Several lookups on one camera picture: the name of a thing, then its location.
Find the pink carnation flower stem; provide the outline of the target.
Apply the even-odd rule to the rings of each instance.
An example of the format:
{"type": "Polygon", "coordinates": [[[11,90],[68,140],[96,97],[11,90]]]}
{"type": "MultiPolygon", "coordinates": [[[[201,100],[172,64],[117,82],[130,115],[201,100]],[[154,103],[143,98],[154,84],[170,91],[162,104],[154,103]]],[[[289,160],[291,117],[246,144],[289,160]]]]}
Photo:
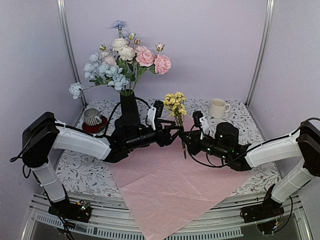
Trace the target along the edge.
{"type": "Polygon", "coordinates": [[[155,51],[150,49],[135,54],[134,62],[136,63],[136,79],[132,87],[132,91],[135,90],[140,78],[147,71],[154,75],[164,75],[172,67],[171,59],[161,52],[165,48],[165,44],[158,43],[155,45],[155,51]]]}

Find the light blue rose stem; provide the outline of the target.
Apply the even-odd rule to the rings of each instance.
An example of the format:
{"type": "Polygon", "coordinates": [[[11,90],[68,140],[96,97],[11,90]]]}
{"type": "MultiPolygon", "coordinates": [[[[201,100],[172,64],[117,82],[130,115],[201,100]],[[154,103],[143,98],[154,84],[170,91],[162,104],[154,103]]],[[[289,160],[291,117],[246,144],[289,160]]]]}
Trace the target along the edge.
{"type": "Polygon", "coordinates": [[[84,77],[93,83],[95,87],[107,86],[113,88],[119,94],[123,93],[126,86],[129,84],[126,76],[117,73],[114,66],[109,66],[105,63],[100,63],[100,53],[95,52],[89,57],[83,68],[84,77]]]}

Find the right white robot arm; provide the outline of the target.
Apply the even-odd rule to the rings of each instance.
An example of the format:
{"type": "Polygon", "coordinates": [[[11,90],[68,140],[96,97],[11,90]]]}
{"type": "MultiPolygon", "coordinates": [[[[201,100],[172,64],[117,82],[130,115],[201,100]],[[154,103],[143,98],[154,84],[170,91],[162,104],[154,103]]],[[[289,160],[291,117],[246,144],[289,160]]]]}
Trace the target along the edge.
{"type": "Polygon", "coordinates": [[[228,122],[216,126],[214,137],[207,133],[209,125],[205,117],[196,118],[194,125],[197,130],[179,133],[188,154],[192,159],[200,152],[217,157],[221,160],[218,168],[245,172],[269,162],[300,158],[287,176],[269,188],[258,208],[262,218],[269,218],[291,194],[320,175],[320,131],[309,120],[291,133],[257,145],[239,144],[239,129],[228,122]]]}

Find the double pink rose stem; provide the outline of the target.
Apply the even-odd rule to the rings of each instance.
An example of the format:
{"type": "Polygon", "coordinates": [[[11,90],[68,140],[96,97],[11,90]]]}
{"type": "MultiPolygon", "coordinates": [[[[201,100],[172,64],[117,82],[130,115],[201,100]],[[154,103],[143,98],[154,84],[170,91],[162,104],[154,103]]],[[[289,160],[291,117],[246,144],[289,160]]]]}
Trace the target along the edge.
{"type": "Polygon", "coordinates": [[[136,54],[138,54],[140,52],[143,52],[143,51],[147,50],[148,48],[146,46],[144,46],[144,45],[141,45],[141,39],[140,38],[136,38],[133,41],[133,49],[134,49],[134,52],[136,54]]]}

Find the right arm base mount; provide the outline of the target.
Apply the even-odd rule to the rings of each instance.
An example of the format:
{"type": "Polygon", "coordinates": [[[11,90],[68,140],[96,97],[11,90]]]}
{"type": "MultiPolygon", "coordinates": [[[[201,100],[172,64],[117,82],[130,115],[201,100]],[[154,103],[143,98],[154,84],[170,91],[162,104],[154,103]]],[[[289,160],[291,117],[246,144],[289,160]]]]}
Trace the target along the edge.
{"type": "MultiPolygon", "coordinates": [[[[240,217],[243,218],[245,223],[251,223],[275,217],[279,217],[279,219],[281,219],[284,212],[285,211],[281,205],[274,206],[272,204],[261,203],[243,207],[240,210],[240,217]]],[[[271,221],[258,223],[256,227],[261,234],[271,235],[275,233],[279,224],[279,220],[273,219],[271,221]]]]}

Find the pale pink rose stem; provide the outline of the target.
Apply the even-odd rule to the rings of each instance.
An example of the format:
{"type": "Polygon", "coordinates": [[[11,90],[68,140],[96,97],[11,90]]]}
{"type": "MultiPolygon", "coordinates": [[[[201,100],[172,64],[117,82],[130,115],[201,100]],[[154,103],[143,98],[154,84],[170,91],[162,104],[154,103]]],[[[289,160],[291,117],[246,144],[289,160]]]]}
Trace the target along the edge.
{"type": "Polygon", "coordinates": [[[112,52],[107,51],[107,47],[104,44],[101,44],[99,47],[100,50],[100,60],[101,64],[107,64],[109,66],[115,66],[117,64],[115,57],[112,55],[112,52]]]}

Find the white rose flower stem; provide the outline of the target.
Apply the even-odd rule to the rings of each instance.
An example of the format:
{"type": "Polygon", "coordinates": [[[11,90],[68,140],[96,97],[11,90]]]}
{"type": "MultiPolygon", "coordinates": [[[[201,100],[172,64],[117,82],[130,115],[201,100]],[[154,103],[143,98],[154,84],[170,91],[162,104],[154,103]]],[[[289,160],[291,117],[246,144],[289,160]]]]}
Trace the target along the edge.
{"type": "Polygon", "coordinates": [[[133,61],[136,56],[135,50],[129,46],[129,42],[120,37],[113,40],[111,43],[112,51],[118,56],[115,59],[116,72],[125,75],[126,78],[131,78],[135,75],[133,61]]]}

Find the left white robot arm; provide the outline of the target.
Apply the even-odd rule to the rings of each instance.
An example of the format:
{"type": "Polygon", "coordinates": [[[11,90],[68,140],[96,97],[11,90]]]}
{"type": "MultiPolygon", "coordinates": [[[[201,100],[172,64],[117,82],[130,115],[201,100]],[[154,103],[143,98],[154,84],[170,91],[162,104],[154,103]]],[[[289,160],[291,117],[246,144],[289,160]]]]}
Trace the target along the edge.
{"type": "Polygon", "coordinates": [[[51,149],[73,151],[95,157],[107,163],[118,163],[137,148],[157,143],[169,146],[183,130],[174,121],[148,117],[148,125],[123,117],[115,121],[111,136],[85,132],[55,119],[52,112],[45,112],[22,134],[22,150],[10,162],[21,159],[38,179],[55,209],[63,216],[74,213],[74,205],[67,200],[67,193],[49,163],[51,149]]]}

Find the yellow small flower sprig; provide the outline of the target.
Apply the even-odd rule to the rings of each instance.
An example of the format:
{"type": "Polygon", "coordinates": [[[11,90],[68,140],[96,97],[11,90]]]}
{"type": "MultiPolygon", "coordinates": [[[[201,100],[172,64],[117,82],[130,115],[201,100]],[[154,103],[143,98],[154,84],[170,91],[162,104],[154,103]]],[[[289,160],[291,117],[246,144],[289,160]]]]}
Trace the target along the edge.
{"type": "Polygon", "coordinates": [[[164,106],[171,117],[174,117],[176,125],[184,126],[184,117],[187,115],[185,106],[186,97],[182,92],[168,93],[164,98],[164,106]]]}

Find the blue hydrangea flower stem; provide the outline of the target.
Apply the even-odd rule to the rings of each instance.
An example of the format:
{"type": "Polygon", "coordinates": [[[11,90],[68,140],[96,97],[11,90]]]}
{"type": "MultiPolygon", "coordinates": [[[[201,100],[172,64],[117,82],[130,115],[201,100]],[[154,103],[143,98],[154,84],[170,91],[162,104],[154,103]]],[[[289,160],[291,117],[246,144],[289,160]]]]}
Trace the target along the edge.
{"type": "Polygon", "coordinates": [[[125,38],[127,39],[129,37],[129,32],[127,30],[124,30],[124,27],[126,26],[126,23],[122,20],[115,20],[111,27],[113,29],[117,29],[118,37],[119,38],[125,38]]]}

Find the pink tissue wrapping paper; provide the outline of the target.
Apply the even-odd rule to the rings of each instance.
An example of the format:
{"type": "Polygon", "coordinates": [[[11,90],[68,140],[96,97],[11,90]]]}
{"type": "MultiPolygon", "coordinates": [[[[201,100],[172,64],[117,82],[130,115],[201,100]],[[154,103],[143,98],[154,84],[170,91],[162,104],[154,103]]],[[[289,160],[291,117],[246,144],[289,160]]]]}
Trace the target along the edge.
{"type": "Polygon", "coordinates": [[[137,148],[108,165],[136,225],[147,240],[162,240],[229,197],[250,176],[204,166],[206,155],[184,158],[180,139],[137,148]]]}

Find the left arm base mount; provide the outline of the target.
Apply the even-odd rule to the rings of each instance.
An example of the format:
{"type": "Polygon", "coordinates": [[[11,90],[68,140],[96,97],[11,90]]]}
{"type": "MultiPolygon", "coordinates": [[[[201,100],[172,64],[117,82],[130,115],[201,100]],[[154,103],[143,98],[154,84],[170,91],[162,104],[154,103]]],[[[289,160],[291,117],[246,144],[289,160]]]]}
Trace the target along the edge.
{"type": "Polygon", "coordinates": [[[68,199],[51,202],[48,213],[78,222],[88,223],[91,217],[92,208],[83,200],[72,203],[68,199]]]}

